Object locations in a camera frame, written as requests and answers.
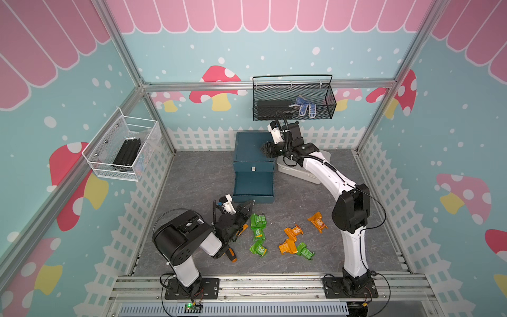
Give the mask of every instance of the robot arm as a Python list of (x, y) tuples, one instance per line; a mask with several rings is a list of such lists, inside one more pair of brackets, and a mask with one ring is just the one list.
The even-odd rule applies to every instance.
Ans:
[(332, 212), (335, 225), (340, 228), (345, 249), (342, 268), (344, 286), (349, 293), (358, 291), (371, 281), (365, 252), (365, 227), (370, 215), (369, 189), (357, 185), (326, 161), (312, 143), (305, 144), (298, 122), (282, 126), (276, 120), (268, 126), (272, 142), (264, 144), (262, 151), (267, 157), (284, 156), (292, 159), (314, 174), (336, 200)]

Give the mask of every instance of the teal wall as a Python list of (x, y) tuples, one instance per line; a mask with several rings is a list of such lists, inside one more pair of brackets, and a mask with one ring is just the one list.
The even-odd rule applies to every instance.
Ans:
[(433, 38), (412, 70), (412, 113), (383, 118), (364, 158), (447, 316), (505, 316), (507, 87)]

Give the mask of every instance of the metal rail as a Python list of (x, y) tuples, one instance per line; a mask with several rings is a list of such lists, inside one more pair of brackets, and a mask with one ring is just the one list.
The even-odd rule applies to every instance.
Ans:
[(433, 27), (437, 23), (438, 19), (440, 18), (440, 15), (443, 13), (445, 7), (449, 3), (450, 0), (434, 0), (433, 4), (431, 5), (431, 8), (426, 13), (426, 16), (424, 17), (424, 22), (421, 26), (421, 29), (419, 32), (417, 32), (416, 36), (412, 39), (412, 42), (410, 44), (409, 50), (407, 50), (403, 62), (401, 63), (400, 67), (398, 68), (398, 71), (396, 72), (395, 78), (395, 84), (387, 94), (382, 99), (379, 107), (377, 108), (376, 112), (374, 113), (370, 123), (368, 124), (368, 127), (366, 128), (365, 133), (363, 134), (363, 137), (359, 141), (359, 145), (357, 146), (357, 150), (360, 152), (363, 150), (363, 148), (366, 145), (366, 142), (370, 138), (370, 136), (373, 134), (375, 129), (377, 128), (377, 125), (380, 123), (380, 120), (382, 119), (382, 116), (384, 115), (384, 112), (386, 111), (387, 107), (389, 106), (389, 103), (394, 98), (394, 95), (398, 92), (398, 89), (403, 83), (403, 80), (405, 79), (405, 76), (408, 74), (410, 68), (412, 67), (412, 64), (414, 63), (415, 59), (421, 52), (422, 47), (424, 46), (424, 43), (427, 41), (429, 36), (431, 35), (431, 31), (433, 30)]
[[(270, 85), (290, 85), (292, 84), (318, 84), (319, 80), (275, 80), (275, 81), (259, 81), (262, 84)], [(391, 88), (395, 84), (392, 79), (333, 79), (331, 86), (333, 88)], [(252, 81), (241, 82), (180, 82), (180, 83), (147, 83), (144, 85), (146, 92), (158, 91), (206, 91), (206, 90), (252, 90)]]

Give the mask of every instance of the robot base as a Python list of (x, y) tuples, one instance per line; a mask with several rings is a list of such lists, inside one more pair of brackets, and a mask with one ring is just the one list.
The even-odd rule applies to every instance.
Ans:
[(370, 299), (379, 297), (379, 293), (377, 292), (373, 279), (370, 279), (370, 281), (368, 281), (366, 285), (358, 291), (351, 293), (347, 293), (345, 286), (343, 285), (343, 277), (324, 277), (322, 282), (328, 287), (327, 289), (324, 287), (326, 298), (364, 298), (366, 296), (366, 298)]
[[(204, 289), (202, 293), (197, 293), (196, 298), (194, 300), (202, 299), (217, 299), (219, 296), (219, 286), (220, 279), (219, 278), (203, 278), (201, 287)], [(189, 295), (185, 290), (181, 287), (176, 278), (172, 278), (169, 280), (169, 289), (165, 291), (165, 299), (186, 299), (189, 300)]]

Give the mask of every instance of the pink awning decoration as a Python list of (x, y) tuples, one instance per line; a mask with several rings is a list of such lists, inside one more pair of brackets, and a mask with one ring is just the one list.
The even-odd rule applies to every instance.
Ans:
[(433, 29), (433, 37), (445, 40), (475, 66), (489, 65), (489, 74), (507, 84), (507, 2), (499, 0), (451, 0)]
[(91, 0), (6, 0), (0, 29), (0, 111), (15, 110), (31, 86), (48, 86), (110, 39)]
[(431, 0), (107, 0), (121, 32), (416, 32)]

